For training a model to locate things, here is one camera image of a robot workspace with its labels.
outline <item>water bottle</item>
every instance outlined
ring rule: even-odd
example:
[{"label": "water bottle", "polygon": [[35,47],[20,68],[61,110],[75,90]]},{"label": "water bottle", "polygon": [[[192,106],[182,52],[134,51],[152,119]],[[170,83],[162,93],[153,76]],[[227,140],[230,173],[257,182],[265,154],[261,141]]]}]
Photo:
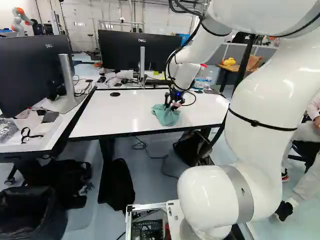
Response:
[{"label": "water bottle", "polygon": [[195,82],[193,84],[193,88],[198,90],[204,89],[207,83],[207,78],[204,76],[204,69],[206,69],[208,65],[206,64],[200,64],[200,65],[201,65],[200,70],[195,76],[194,78]]},{"label": "water bottle", "polygon": [[210,86],[212,84],[212,71],[209,72],[209,76],[206,77],[205,79],[205,85],[204,85],[204,88],[205,89],[210,89]]}]

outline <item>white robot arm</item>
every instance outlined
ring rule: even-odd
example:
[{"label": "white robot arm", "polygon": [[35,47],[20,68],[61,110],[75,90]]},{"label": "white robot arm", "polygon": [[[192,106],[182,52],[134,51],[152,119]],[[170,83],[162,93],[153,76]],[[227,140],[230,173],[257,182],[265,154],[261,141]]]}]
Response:
[{"label": "white robot arm", "polygon": [[170,96],[179,100],[198,63],[212,56],[231,29],[283,37],[274,56],[238,85],[229,105],[224,134],[238,161],[196,166],[181,175],[178,197],[186,225],[181,228],[202,240],[223,239],[232,224],[275,212],[285,148],[320,89],[320,62],[312,60],[320,56],[319,26],[319,0],[212,0],[191,45],[171,58]]},{"label": "white robot arm", "polygon": [[24,20],[24,23],[26,25],[33,25],[34,22],[31,21],[27,15],[25,14],[25,11],[21,7],[14,7],[12,9],[13,13],[13,23],[12,23],[12,30],[17,32],[17,37],[24,37],[25,36],[25,29],[23,26],[20,25],[21,21]]}]

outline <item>computer monitor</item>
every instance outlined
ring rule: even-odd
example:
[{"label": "computer monitor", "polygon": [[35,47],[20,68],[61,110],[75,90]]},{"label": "computer monitor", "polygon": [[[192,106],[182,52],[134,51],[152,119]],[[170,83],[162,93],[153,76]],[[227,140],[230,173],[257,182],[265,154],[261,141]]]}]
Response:
[{"label": "computer monitor", "polygon": [[102,66],[105,69],[138,70],[140,47],[145,47],[144,69],[164,71],[169,55],[180,46],[180,36],[99,30]]},{"label": "computer monitor", "polygon": [[0,38],[0,109],[4,117],[16,116],[63,85],[58,54],[72,59],[65,35]]}]

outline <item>person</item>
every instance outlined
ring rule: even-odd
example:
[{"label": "person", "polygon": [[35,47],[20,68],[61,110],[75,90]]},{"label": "person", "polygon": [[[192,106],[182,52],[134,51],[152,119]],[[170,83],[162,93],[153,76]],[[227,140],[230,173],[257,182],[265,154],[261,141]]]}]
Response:
[{"label": "person", "polygon": [[[312,121],[306,121],[300,124],[292,136],[284,154],[282,163],[287,160],[289,151],[292,147],[292,141],[316,142],[320,143],[320,92],[313,98],[308,105],[306,111]],[[282,180],[285,182],[289,179],[288,170],[284,169]],[[290,198],[286,201],[281,201],[278,209],[275,211],[276,216],[280,221],[285,221],[286,218],[293,214],[301,202],[310,199],[315,193],[320,191],[320,151],[317,153],[313,165],[299,180],[293,188]]]}]

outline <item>monitor stand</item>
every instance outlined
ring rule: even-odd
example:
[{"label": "monitor stand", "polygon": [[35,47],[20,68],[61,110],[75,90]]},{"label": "monitor stand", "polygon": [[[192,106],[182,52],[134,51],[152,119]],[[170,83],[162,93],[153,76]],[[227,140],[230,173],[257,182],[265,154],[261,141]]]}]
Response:
[{"label": "monitor stand", "polygon": [[145,81],[145,47],[140,47],[140,68],[139,68],[139,82]]},{"label": "monitor stand", "polygon": [[49,108],[46,107],[46,109],[59,112],[61,114],[66,114],[74,107],[76,107],[79,103],[81,103],[87,95],[81,95],[78,97],[75,96],[74,82],[72,79],[73,74],[70,67],[68,54],[59,54],[59,60],[62,68],[66,95],[59,97],[55,101],[50,101],[51,106]]}]

